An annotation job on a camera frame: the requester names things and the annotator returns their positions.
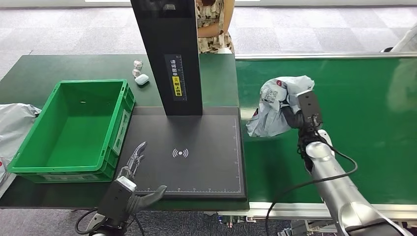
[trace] black mat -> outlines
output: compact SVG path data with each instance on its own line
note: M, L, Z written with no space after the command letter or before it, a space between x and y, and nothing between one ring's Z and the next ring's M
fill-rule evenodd
M246 199L237 107L171 117L163 108L135 107L120 162L143 141L148 146L136 172L138 195L164 184L165 198Z

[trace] plastic bag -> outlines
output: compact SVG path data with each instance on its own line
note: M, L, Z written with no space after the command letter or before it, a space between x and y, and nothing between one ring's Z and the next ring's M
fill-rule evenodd
M415 51L417 51L417 23L411 27L400 42L391 50L392 53Z
M259 107L246 124L249 136L272 137L290 130L281 108L290 106L296 113L300 110L297 93L313 87L314 81L305 75L268 80L261 87Z
M4 185L10 185L10 177L15 177L14 174L6 172L6 167L40 112L40 109L22 103L0 105L0 197L5 191Z

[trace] yellow label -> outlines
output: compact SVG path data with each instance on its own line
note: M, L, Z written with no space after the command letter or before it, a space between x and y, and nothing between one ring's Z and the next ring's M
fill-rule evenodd
M174 85L174 94L175 94L175 96L181 97L182 96L182 90L181 90L181 84L179 83L179 76L173 76L172 77L172 84Z

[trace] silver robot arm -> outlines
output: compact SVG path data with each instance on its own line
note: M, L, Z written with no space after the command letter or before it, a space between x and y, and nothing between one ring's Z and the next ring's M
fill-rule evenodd
M320 136L331 145L329 135L319 130ZM307 170L314 180L344 174L329 146L312 142L305 149L312 161ZM349 177L316 183L340 236L411 236L397 224L383 216L358 191Z
M297 100L300 110L296 113L289 106L281 110L287 123L298 129L298 148L306 170L314 180L345 174L329 147L329 134L320 129L323 121L317 96L307 90L297 94ZM316 186L339 236L411 236L377 211L348 176L318 182Z
M130 225L127 221L130 216L136 217L136 213L159 201L167 186L160 186L155 192L140 197L135 195L135 174L139 164L145 156L147 142L138 145L130 156L126 166L122 167L117 178L109 185L106 194L101 199L98 208L92 209L75 224L75 232L89 236L123 236ZM97 211L90 220L86 231L78 228L80 221L88 214Z

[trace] grey plastic bag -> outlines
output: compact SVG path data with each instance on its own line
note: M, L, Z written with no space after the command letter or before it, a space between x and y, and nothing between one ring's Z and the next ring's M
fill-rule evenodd
M40 112L22 103L0 105L0 197L15 178L14 174L7 173L7 166Z
M305 75L268 80L261 87L259 107L246 124L249 136L272 137L290 130L281 108L290 106L296 113L300 109L296 94L313 87L314 81Z

